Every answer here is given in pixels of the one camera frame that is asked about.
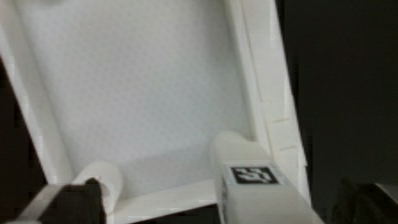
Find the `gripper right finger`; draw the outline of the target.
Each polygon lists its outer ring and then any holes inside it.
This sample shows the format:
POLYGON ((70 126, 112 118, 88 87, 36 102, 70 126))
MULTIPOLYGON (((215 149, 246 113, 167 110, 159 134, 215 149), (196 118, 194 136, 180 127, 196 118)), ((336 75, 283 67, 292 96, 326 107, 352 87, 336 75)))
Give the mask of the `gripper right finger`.
POLYGON ((334 224, 398 224, 398 184, 342 180, 334 224))

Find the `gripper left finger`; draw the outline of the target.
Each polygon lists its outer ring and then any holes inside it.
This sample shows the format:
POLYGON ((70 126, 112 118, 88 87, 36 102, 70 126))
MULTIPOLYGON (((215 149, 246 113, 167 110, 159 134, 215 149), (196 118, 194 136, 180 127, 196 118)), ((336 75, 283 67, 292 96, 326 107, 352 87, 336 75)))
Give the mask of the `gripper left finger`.
POLYGON ((48 185, 11 224, 107 224, 100 181, 48 185))

